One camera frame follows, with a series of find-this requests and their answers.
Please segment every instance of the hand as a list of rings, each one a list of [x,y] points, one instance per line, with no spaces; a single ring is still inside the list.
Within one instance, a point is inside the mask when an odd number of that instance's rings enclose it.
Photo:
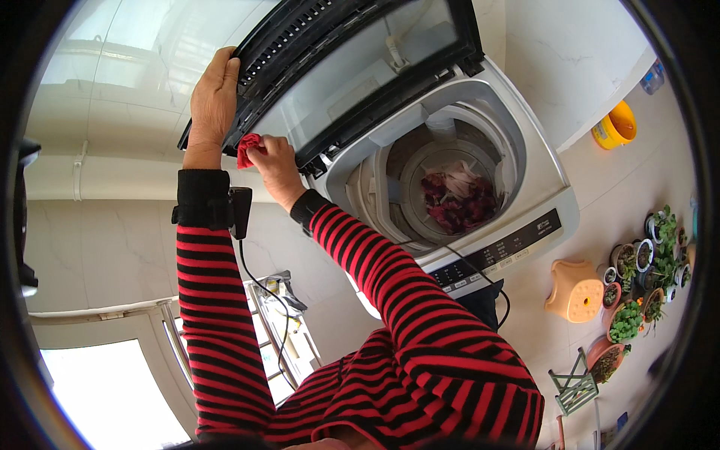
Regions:
[[[248,158],[263,176],[263,183],[270,195],[286,211],[307,191],[300,181],[300,172],[295,165],[295,149],[286,138],[263,136],[261,147],[267,155],[257,148],[248,149]]]
[[[230,59],[235,47],[215,52],[190,97],[192,128],[183,168],[220,168],[222,141],[238,106],[236,86],[240,60]]]

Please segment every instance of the yellow bucket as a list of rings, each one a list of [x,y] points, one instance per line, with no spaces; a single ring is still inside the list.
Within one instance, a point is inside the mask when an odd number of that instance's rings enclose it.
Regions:
[[[591,131],[600,147],[610,150],[632,142],[637,134],[637,123],[632,109],[623,100]]]

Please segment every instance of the striped sleeve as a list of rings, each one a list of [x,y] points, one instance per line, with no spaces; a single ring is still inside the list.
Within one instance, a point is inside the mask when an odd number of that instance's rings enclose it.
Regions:
[[[275,406],[229,232],[179,225],[177,266],[198,437],[263,436]]]
[[[544,399],[510,345],[339,207],[325,201],[303,223],[380,312],[395,358],[426,393],[416,400],[445,434],[537,441]]]

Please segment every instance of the top-loading washing machine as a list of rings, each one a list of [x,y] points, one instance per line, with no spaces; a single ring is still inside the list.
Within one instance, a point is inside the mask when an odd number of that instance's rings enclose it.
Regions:
[[[445,246],[501,279],[576,231],[572,187],[530,107],[484,56],[470,0],[283,1],[236,55],[223,152],[235,156],[248,132],[287,136],[308,186],[406,243],[452,297],[487,282]],[[431,216],[421,186],[458,162],[494,200],[460,233]]]

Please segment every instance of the red and black striped sweater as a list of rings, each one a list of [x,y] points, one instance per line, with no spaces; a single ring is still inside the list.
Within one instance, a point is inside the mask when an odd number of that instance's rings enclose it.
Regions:
[[[276,410],[231,237],[197,226],[228,182],[222,171],[180,172],[180,204],[199,205],[177,227],[177,264],[201,440],[256,434],[290,446],[345,425],[386,449],[439,436],[536,443],[544,399],[513,348],[403,249],[312,190],[291,216],[354,278],[384,327]]]

